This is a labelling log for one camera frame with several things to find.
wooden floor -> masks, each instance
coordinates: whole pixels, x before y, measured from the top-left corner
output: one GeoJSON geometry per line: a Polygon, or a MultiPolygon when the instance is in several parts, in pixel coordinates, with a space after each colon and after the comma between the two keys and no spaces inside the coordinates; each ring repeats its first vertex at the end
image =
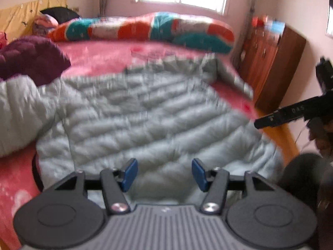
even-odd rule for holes
{"type": "MultiPolygon", "coordinates": [[[[259,117],[267,115],[258,109],[256,111],[259,117]]],[[[273,128],[268,127],[263,129],[263,131],[282,150],[283,161],[285,165],[287,165],[295,156],[299,154],[299,150],[287,124],[273,128]]]]}

wooden cabinet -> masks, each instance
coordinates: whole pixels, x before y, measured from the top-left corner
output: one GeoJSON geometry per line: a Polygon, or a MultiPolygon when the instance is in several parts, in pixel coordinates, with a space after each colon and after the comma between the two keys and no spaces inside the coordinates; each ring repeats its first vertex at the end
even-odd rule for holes
{"type": "Polygon", "coordinates": [[[305,44],[306,39],[288,26],[281,37],[264,29],[253,31],[239,74],[253,88],[258,109],[270,113],[279,108],[305,44]]]}

pink bedsheet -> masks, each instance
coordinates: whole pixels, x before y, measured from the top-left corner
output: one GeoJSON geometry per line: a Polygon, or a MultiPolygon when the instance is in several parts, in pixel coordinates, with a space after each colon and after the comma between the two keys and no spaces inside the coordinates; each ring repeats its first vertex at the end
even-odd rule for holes
{"type": "MultiPolygon", "coordinates": [[[[144,64],[149,60],[169,55],[193,58],[204,54],[202,51],[160,42],[79,41],[59,43],[59,46],[72,63],[62,76],[119,73],[126,66],[144,64]]],[[[220,58],[230,70],[237,74],[227,56],[220,55],[220,58]]],[[[252,102],[240,93],[220,81],[212,84],[212,87],[232,107],[241,110],[250,118],[256,118],[252,102]]],[[[9,157],[0,159],[0,238],[11,250],[20,247],[12,224],[13,216],[20,206],[39,193],[31,171],[31,161],[35,152],[35,145],[31,144],[9,157]]]]}

pink pillow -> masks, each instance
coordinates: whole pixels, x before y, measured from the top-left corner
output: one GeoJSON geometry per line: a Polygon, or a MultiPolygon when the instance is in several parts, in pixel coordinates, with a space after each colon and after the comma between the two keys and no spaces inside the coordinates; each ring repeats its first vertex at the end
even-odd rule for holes
{"type": "Polygon", "coordinates": [[[35,23],[47,28],[57,27],[59,25],[55,18],[47,14],[36,16],[35,23]]]}

colorful blanket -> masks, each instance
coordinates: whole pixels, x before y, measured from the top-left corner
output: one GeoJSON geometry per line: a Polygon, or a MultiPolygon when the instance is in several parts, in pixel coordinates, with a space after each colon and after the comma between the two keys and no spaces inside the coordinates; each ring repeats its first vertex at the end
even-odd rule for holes
{"type": "Polygon", "coordinates": [[[169,12],[139,17],[75,19],[59,25],[48,35],[54,42],[89,39],[154,40],[227,54],[234,45],[229,25],[208,17],[169,12]]]}

